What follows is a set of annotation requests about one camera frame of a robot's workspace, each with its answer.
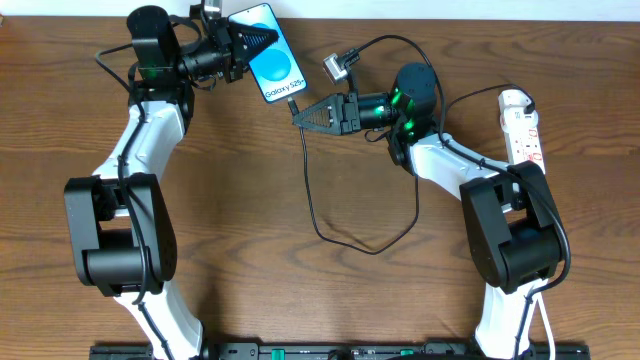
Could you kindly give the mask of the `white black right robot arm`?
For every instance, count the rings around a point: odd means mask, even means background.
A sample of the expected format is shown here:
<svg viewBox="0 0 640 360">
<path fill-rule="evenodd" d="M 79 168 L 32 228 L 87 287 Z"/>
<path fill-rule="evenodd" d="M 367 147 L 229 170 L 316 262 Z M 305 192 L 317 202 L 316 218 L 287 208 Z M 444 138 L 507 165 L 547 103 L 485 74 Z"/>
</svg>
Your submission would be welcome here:
<svg viewBox="0 0 640 360">
<path fill-rule="evenodd" d="M 445 132 L 450 107 L 426 63 L 403 66 L 388 92 L 362 95 L 351 85 L 291 112 L 301 131 L 383 130 L 395 165 L 460 201 L 471 258 L 485 282 L 473 353 L 522 359 L 536 352 L 528 332 L 534 311 L 544 308 L 542 294 L 566 278 L 571 258 L 546 180 L 534 99 L 514 84 L 498 88 L 507 161 L 482 156 Z"/>
</svg>

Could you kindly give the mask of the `blue Samsung Galaxy smartphone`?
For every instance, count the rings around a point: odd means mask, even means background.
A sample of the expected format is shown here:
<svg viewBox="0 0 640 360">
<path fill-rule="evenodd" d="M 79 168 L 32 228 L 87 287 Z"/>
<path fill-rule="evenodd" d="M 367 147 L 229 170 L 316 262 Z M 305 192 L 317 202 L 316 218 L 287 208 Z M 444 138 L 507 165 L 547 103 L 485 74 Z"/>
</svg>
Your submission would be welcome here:
<svg viewBox="0 0 640 360">
<path fill-rule="evenodd" d="M 269 4 L 262 3 L 236 12 L 229 16 L 229 20 L 278 33 L 278 40 L 249 62 L 267 103 L 277 102 L 306 89 L 305 76 Z"/>
</svg>

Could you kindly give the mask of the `white power strip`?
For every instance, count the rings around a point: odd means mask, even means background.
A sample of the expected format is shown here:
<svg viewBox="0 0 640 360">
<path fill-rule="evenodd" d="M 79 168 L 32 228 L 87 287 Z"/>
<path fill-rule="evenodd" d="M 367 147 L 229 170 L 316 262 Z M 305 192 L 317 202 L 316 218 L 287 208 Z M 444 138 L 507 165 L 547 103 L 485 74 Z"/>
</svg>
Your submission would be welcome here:
<svg viewBox="0 0 640 360">
<path fill-rule="evenodd" d="M 531 161 L 546 173 L 537 127 L 510 130 L 504 133 L 504 137 L 510 164 Z"/>
</svg>

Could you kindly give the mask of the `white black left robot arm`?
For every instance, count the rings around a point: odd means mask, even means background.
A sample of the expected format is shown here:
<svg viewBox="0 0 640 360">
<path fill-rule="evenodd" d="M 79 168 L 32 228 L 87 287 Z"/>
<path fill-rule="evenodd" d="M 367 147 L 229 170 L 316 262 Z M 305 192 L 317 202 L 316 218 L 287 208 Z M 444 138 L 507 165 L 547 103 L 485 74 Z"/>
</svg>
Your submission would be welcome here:
<svg viewBox="0 0 640 360">
<path fill-rule="evenodd" d="M 147 336 L 144 345 L 95 345 L 93 359 L 216 359 L 219 347 L 188 309 L 174 279 L 177 240 L 160 188 L 189 128 L 197 90 L 240 80 L 278 40 L 266 27 L 232 22 L 217 1 L 187 16 L 148 5 L 126 20 L 136 59 L 121 85 L 128 124 L 90 176 L 70 179 L 64 202 L 79 280 L 114 299 Z"/>
</svg>

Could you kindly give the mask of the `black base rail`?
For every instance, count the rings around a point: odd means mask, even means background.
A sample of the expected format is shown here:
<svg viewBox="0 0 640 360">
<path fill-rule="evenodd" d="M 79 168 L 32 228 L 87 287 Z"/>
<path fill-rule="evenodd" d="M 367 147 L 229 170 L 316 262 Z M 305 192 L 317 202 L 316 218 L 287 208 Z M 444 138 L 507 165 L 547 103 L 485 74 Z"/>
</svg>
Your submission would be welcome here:
<svg viewBox="0 0 640 360">
<path fill-rule="evenodd" d="M 586 345 L 556 345 L 555 359 L 589 360 Z M 550 359 L 551 350 L 534 343 L 519 359 Z M 474 345 L 463 342 L 431 341 L 421 346 L 409 345 L 259 345 L 256 343 L 224 343 L 204 345 L 203 353 L 187 359 L 219 360 L 329 360 L 329 359 L 489 359 Z M 154 357 L 151 345 L 97 345 L 89 350 L 88 359 L 160 359 Z"/>
</svg>

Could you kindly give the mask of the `white USB wall charger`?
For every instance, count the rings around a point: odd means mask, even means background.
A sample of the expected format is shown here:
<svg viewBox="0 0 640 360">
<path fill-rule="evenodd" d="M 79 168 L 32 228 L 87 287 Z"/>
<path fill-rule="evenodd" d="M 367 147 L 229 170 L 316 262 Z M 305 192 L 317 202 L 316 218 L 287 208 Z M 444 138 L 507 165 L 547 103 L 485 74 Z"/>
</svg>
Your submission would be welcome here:
<svg viewBox="0 0 640 360">
<path fill-rule="evenodd" d="M 533 101 L 521 90 L 504 90 L 498 96 L 500 126 L 505 133 L 535 128 L 539 116 Z"/>
</svg>

